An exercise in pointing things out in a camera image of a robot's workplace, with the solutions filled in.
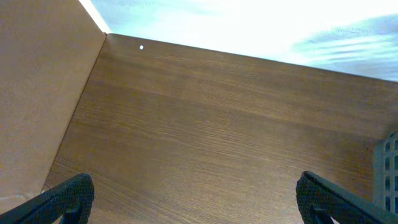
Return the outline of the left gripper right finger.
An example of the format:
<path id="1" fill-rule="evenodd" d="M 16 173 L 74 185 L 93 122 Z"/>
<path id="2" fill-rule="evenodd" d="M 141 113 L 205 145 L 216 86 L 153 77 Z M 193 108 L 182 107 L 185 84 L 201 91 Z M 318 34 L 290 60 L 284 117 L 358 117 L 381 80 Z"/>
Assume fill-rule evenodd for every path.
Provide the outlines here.
<path id="1" fill-rule="evenodd" d="M 303 172 L 297 181 L 296 199 L 305 224 L 397 223 L 397 215 L 310 171 Z"/>

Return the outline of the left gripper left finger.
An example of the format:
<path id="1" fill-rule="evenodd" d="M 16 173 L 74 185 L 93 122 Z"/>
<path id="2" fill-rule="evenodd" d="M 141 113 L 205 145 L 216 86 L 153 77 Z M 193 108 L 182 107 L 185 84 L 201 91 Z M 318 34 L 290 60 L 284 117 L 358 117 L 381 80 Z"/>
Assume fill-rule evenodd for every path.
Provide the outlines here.
<path id="1" fill-rule="evenodd" d="M 1 223 L 87 224 L 94 194 L 90 175 L 81 173 L 1 214 Z"/>

